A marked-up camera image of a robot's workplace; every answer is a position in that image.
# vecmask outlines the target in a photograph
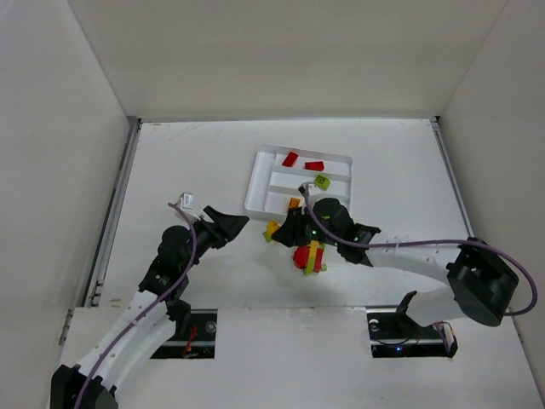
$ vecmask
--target white wall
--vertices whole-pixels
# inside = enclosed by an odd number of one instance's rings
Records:
[[[443,112],[506,0],[69,0],[125,112]]]
[[[440,125],[476,234],[520,259],[545,293],[543,0],[508,2]],[[521,281],[513,306],[528,299]],[[542,396],[544,315],[540,301],[517,319]]]
[[[43,407],[128,123],[66,0],[0,0],[0,406]]]

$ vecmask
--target white tray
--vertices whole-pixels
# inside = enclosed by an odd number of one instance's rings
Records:
[[[293,167],[282,166],[288,153],[299,155]],[[324,170],[305,169],[305,162],[324,162]],[[248,216],[255,219],[283,220],[288,211],[288,203],[293,197],[301,197],[297,188],[306,181],[314,181],[317,175],[323,175],[330,181],[327,191],[314,188],[311,194],[319,193],[322,197],[339,199],[350,210],[350,192],[352,188],[352,158],[305,151],[293,147],[261,145],[255,156],[254,170],[250,179],[244,208]]]

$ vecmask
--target cable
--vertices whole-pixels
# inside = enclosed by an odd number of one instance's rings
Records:
[[[195,228],[192,225],[191,220],[189,217],[186,216],[186,214],[176,205],[169,203],[169,207],[176,210],[186,221],[187,225],[189,226],[189,231],[191,233],[191,239],[192,239],[192,248],[191,248],[191,255],[189,256],[189,261],[187,262],[186,268],[184,268],[183,273],[181,274],[180,278],[163,294],[161,294],[157,299],[150,303],[140,314],[138,314],[133,322],[128,324],[121,332],[119,332],[119,335],[117,335],[113,341],[106,347],[104,352],[100,354],[99,359],[96,361],[95,365],[89,372],[89,375],[85,379],[85,382],[83,382],[82,388],[79,390],[79,394],[77,394],[76,403],[74,404],[74,409],[80,409],[82,400],[83,400],[83,394],[85,393],[85,390],[91,383],[91,380],[95,376],[96,372],[98,371],[100,364],[104,361],[104,359],[110,354],[110,351],[113,349],[113,347],[116,346],[116,344],[123,338],[127,332],[129,332],[133,326],[135,326],[135,323],[140,321],[142,318],[146,316],[147,313],[149,313],[155,306],[157,306],[160,302],[162,302],[166,297],[170,295],[184,280],[184,278],[187,276],[187,273],[189,273],[189,270],[193,266],[193,262],[195,261],[195,256],[197,255],[197,234],[195,233]]]
[[[514,258],[512,258],[509,254],[507,254],[504,251],[501,251],[497,249],[496,247],[492,247],[491,245],[485,245],[483,243],[478,243],[471,240],[461,240],[461,239],[438,239],[438,240],[420,240],[420,241],[405,241],[403,243],[377,243],[373,245],[367,245],[365,243],[354,243],[353,241],[344,240],[336,235],[334,235],[332,232],[330,232],[327,228],[324,227],[324,225],[320,222],[318,217],[314,214],[314,211],[312,207],[310,206],[310,198],[309,198],[309,192],[307,187],[311,185],[312,183],[303,183],[301,187],[303,187],[304,193],[302,193],[302,197],[305,200],[305,205],[307,206],[308,214],[313,219],[313,221],[316,223],[318,228],[322,230],[322,232],[325,233],[326,236],[329,238],[335,240],[337,243],[341,245],[349,245],[351,247],[355,247],[358,249],[378,249],[378,248],[394,248],[394,247],[419,247],[422,245],[469,245],[472,247],[476,247],[478,249],[483,249],[490,251],[499,257],[507,260],[511,264],[513,264],[521,273],[525,276],[526,280],[528,281],[528,284],[531,288],[531,301],[530,303],[525,307],[522,308],[519,311],[512,311],[505,313],[505,316],[517,316],[522,314],[529,313],[537,304],[537,286],[534,279],[531,277],[530,273],[526,268],[520,264],[518,261],[516,261]]]

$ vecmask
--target white floor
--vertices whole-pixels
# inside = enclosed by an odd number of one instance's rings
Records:
[[[145,124],[100,308],[76,312],[63,361],[92,348],[128,304],[161,233],[179,222],[168,201],[192,192],[197,211],[243,212],[263,143],[351,156],[358,222],[414,239],[468,235],[427,120]],[[121,392],[122,408],[542,407],[510,319],[499,328],[453,321],[460,343],[454,360],[372,359],[362,307],[397,304],[408,291],[440,283],[354,266],[332,248],[328,271],[305,277],[293,267],[292,250],[266,245],[264,228],[251,221],[190,272],[183,299],[220,309],[216,358],[146,363]]]
[[[197,211],[211,205],[243,213],[263,143],[351,156],[351,213],[358,222],[415,239],[468,235],[427,120],[145,124],[100,305],[128,304],[161,233],[179,223],[168,201],[192,192]],[[369,306],[397,304],[408,291],[439,285],[398,270],[348,264],[332,248],[325,252],[328,271],[305,277],[293,266],[293,250],[266,245],[264,230],[264,222],[252,221],[230,245],[209,251],[190,273],[186,301],[194,308]]]

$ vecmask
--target green block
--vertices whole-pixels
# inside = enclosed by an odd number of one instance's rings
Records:
[[[327,190],[327,188],[331,184],[331,181],[325,176],[318,175],[316,176],[316,179],[314,180],[314,184],[322,190]]]
[[[272,238],[271,235],[270,235],[269,233],[267,233],[267,232],[263,232],[263,237],[265,238],[265,241],[266,241],[267,243],[270,243],[270,242],[273,241],[273,238]]]

